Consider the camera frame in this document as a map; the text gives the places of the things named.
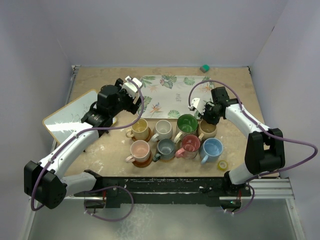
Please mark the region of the tan wooden cup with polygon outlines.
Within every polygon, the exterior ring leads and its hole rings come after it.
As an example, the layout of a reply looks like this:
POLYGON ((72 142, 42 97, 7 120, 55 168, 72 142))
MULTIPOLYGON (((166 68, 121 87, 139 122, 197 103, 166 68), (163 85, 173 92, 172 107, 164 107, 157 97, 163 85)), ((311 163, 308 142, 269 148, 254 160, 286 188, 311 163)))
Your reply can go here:
POLYGON ((205 120, 201 120, 198 124, 197 134, 201 141, 205 141, 209 138, 214 138, 217 135, 216 125, 207 123, 205 120))

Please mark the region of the green floral mug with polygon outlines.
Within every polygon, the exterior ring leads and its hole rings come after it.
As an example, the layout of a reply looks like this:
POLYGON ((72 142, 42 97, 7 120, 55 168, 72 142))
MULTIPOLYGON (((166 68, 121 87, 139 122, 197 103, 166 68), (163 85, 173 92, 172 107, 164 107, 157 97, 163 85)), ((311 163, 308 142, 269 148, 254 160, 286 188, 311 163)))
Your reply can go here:
POLYGON ((195 135, 198 129, 198 120, 191 114, 181 115, 176 123, 175 137, 173 142, 177 144, 186 135, 195 135))

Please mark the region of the yellow mug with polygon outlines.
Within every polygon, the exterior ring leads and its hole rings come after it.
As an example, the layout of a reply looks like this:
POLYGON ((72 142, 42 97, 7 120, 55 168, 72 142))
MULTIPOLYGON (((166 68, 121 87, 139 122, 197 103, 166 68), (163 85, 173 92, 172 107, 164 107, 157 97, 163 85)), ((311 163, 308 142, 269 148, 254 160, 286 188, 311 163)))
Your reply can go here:
POLYGON ((144 118, 140 118, 135 124, 131 126, 125 133, 127 138, 135 140, 145 140, 149 137, 148 123, 144 118))

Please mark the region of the light blue cup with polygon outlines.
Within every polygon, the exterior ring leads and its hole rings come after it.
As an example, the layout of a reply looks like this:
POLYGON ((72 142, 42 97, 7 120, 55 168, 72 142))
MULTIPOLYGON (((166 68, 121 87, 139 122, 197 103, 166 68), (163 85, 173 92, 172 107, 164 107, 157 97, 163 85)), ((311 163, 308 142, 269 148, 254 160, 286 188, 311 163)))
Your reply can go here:
POLYGON ((216 162, 223 153, 223 144, 217 138, 206 139, 199 149, 202 165, 216 162))

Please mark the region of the red pink mug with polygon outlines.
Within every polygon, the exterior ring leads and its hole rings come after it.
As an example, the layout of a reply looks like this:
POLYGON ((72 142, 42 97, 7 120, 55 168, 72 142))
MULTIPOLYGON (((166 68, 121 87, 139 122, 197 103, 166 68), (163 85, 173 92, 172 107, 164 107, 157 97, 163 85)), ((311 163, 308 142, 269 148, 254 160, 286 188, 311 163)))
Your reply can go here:
POLYGON ((176 158, 194 159, 200 149, 201 141, 193 134, 186 135, 180 144, 180 149, 175 153, 176 158))

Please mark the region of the floral serving tray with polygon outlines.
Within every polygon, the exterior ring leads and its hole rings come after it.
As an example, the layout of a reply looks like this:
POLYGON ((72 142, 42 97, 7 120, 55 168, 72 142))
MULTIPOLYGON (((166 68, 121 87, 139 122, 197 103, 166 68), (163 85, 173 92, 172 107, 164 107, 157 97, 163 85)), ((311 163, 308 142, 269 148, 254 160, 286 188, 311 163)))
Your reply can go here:
POLYGON ((199 82, 207 81, 208 76, 184 75, 145 75, 140 78, 144 97, 144 119, 178 119, 181 115, 196 111, 188 109, 191 89, 199 82))

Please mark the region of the brown ringed wooden saucer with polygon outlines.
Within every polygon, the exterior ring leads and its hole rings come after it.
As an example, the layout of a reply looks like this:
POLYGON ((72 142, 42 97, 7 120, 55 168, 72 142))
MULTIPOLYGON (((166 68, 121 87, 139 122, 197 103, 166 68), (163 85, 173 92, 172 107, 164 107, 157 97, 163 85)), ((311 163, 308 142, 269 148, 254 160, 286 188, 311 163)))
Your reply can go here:
MULTIPOLYGON (((149 127, 148 128, 148 136, 146 139, 144 139, 145 142, 148 142, 152 137, 152 130, 151 128, 149 127)), ((137 141, 138 139, 136 139, 134 136, 131 138, 134 142, 137 141)))

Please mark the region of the white beige mug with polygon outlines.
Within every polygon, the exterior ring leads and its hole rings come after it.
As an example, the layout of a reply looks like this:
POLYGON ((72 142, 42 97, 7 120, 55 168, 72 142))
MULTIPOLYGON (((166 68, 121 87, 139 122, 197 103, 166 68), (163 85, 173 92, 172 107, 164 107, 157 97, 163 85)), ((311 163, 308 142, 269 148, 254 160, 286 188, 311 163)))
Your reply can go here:
POLYGON ((164 139, 171 139, 173 136, 173 127, 167 120, 159 120, 154 127, 153 135, 151 137, 152 142, 158 142, 164 139))

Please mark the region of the grey cup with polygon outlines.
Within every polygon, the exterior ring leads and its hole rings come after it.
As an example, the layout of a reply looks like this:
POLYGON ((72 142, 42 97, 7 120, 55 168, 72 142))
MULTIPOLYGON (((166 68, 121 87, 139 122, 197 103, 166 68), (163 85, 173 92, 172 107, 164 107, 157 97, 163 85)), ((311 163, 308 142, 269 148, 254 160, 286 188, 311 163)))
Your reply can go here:
POLYGON ((158 142, 155 155, 152 159, 153 162, 157 162, 160 159, 169 160, 175 157, 176 145, 171 139, 162 139, 158 142))

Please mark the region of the large brown ringed saucer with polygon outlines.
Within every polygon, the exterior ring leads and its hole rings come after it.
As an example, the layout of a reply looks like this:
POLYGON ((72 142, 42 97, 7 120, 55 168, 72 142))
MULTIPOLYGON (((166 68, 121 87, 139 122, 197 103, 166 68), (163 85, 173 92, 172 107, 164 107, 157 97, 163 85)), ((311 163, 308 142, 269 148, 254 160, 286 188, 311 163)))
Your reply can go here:
POLYGON ((135 160, 132 162, 132 164, 138 168, 145 168, 145 167, 149 166, 152 161, 153 161, 153 154, 152 154, 152 152, 150 152, 147 160, 145 160, 144 162, 139 162, 139 161, 135 160))

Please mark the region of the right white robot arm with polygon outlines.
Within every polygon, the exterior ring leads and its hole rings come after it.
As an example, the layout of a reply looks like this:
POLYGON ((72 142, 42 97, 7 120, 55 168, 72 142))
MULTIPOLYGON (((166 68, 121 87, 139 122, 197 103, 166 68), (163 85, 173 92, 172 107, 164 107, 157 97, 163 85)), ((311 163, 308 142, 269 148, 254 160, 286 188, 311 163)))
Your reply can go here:
POLYGON ((228 196, 235 195, 240 185, 264 172, 279 170, 285 166, 283 133, 278 128, 269 128, 246 112, 242 103, 231 99, 225 87, 211 90, 212 101, 204 106, 202 119, 217 125, 220 118, 229 120, 247 138, 244 163, 225 173, 227 179, 222 190, 228 196))

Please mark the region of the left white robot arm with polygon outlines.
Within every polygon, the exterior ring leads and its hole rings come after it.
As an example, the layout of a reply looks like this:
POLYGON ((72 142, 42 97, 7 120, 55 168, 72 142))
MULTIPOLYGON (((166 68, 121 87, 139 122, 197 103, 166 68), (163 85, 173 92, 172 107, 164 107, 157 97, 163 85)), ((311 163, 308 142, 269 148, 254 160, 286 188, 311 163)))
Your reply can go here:
POLYGON ((104 85, 99 92, 91 90, 70 102, 46 119, 64 136, 60 145, 38 162, 29 161, 24 167, 24 192, 35 202, 49 209, 56 208, 66 196, 88 192, 98 196, 103 184, 90 171, 66 176, 71 164, 102 134, 115 129, 114 118, 121 111, 136 114, 143 109, 143 84, 137 78, 127 76, 117 79, 113 85, 104 85))

